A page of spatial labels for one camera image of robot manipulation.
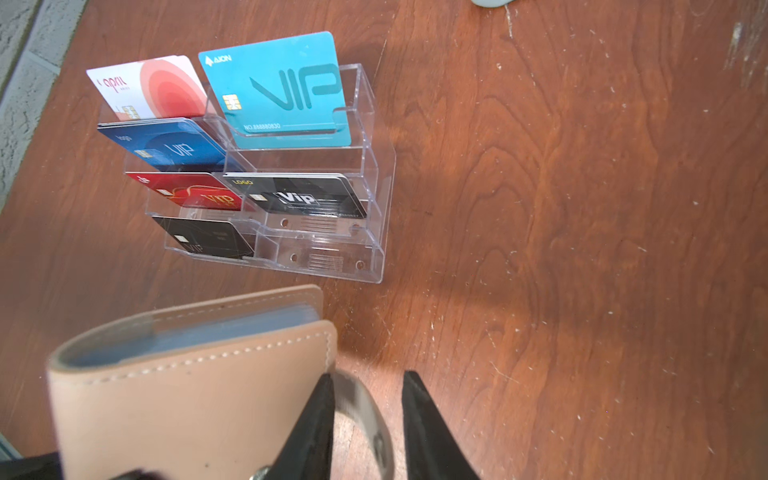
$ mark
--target blue vip card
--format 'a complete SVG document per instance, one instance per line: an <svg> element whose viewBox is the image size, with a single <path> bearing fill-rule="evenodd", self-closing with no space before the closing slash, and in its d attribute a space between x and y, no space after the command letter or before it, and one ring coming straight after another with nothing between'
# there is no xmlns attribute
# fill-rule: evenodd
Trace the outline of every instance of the blue vip card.
<svg viewBox="0 0 768 480"><path fill-rule="evenodd" d="M189 118L103 124L98 130L159 171L222 171L224 149Z"/></svg>
<svg viewBox="0 0 768 480"><path fill-rule="evenodd" d="M336 45L328 31L199 55L240 148L344 147L352 143Z"/></svg>

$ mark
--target brown wooden surface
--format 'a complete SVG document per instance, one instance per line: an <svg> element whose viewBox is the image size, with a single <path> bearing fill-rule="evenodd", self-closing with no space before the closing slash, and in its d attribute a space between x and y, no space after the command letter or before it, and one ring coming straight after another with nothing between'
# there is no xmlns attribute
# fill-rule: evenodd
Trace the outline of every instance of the brown wooden surface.
<svg viewBox="0 0 768 480"><path fill-rule="evenodd" d="M314 282L399 478L406 368L485 479L764 478L765 4L91 0L0 217L0 432L55 448L44 362L77 333ZM384 283L164 251L85 69L325 29L398 154ZM375 478L349 426L334 458Z"/></svg>

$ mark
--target red vip card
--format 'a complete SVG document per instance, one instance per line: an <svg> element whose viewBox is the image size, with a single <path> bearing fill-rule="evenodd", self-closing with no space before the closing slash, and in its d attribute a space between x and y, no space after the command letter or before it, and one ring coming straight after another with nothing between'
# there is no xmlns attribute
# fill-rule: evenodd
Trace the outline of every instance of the red vip card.
<svg viewBox="0 0 768 480"><path fill-rule="evenodd" d="M187 208L239 210L242 200L211 174L127 172L126 175Z"/></svg>

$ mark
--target gray stone tile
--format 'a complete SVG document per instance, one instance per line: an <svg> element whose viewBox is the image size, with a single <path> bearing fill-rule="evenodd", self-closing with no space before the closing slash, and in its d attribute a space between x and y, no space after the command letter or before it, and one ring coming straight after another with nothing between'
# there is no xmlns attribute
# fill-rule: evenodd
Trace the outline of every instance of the gray stone tile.
<svg viewBox="0 0 768 480"><path fill-rule="evenodd" d="M24 48L38 0L0 0L0 87L11 76L14 58Z"/></svg>
<svg viewBox="0 0 768 480"><path fill-rule="evenodd" d="M86 1L43 0L35 28L31 32L29 51L61 67Z"/></svg>
<svg viewBox="0 0 768 480"><path fill-rule="evenodd" d="M25 55L0 105L0 209L32 139L56 75Z"/></svg>

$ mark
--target black vip card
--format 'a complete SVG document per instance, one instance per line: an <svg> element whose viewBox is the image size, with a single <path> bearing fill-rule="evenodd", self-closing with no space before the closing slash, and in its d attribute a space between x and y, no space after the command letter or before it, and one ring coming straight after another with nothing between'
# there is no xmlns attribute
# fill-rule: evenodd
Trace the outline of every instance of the black vip card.
<svg viewBox="0 0 768 480"><path fill-rule="evenodd" d="M243 258L253 248L229 222L190 218L152 217L189 253L213 257Z"/></svg>
<svg viewBox="0 0 768 480"><path fill-rule="evenodd" d="M225 178L271 214L366 218L342 174L227 174Z"/></svg>

